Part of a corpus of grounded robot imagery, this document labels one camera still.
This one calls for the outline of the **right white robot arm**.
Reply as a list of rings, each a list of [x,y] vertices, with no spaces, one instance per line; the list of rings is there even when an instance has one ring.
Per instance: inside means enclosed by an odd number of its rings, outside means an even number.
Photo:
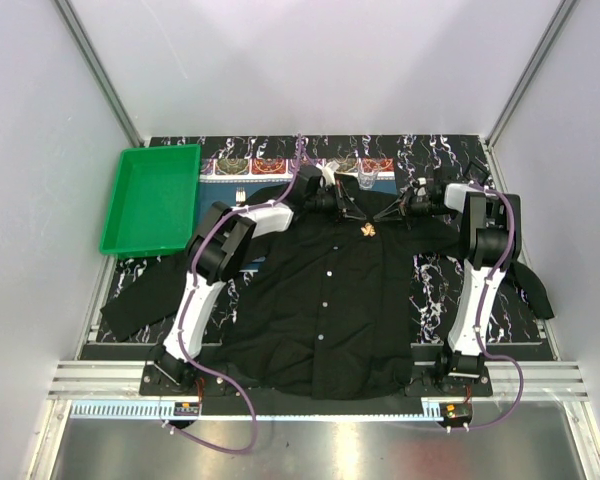
[[[454,324],[428,375],[437,390],[456,396],[472,383],[487,383],[487,361],[511,363],[507,355],[487,351],[487,324],[499,287],[519,255],[520,199],[475,181],[452,182],[436,173],[419,178],[389,207],[374,216],[377,222],[416,217],[461,216],[459,253],[464,280]]]

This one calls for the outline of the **gold brooch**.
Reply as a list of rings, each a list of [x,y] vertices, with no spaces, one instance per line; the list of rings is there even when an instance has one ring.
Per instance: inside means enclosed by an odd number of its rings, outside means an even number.
[[[366,223],[360,230],[364,237],[374,237],[376,235],[376,230],[371,223]]]

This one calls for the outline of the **black button shirt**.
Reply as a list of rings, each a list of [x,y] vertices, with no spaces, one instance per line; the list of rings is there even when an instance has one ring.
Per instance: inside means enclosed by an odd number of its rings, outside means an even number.
[[[285,186],[260,189],[242,205],[280,194]],[[249,246],[239,273],[251,262],[258,262],[259,269],[239,296],[218,356],[262,386],[315,400],[395,392],[400,383],[413,379],[408,315],[415,258],[436,254],[463,264],[460,215],[375,222],[374,215],[399,196],[364,191],[358,182],[348,183],[346,190],[365,220],[302,213],[288,230]],[[363,236],[360,228],[366,223],[374,226],[374,237]],[[151,267],[102,308],[116,339],[165,317],[176,320],[186,247]],[[536,317],[554,317],[545,286],[518,257],[505,282],[525,292]]]

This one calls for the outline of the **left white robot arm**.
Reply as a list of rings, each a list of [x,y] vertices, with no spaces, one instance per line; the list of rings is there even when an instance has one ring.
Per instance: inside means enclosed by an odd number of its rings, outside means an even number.
[[[215,202],[209,208],[186,247],[184,291],[176,320],[153,357],[161,384],[170,393],[183,396],[194,388],[192,361],[201,353],[213,306],[224,285],[241,270],[253,240],[288,230],[302,213],[353,212],[353,194],[346,186],[358,179],[335,167],[334,162],[303,166],[280,194],[253,205]]]

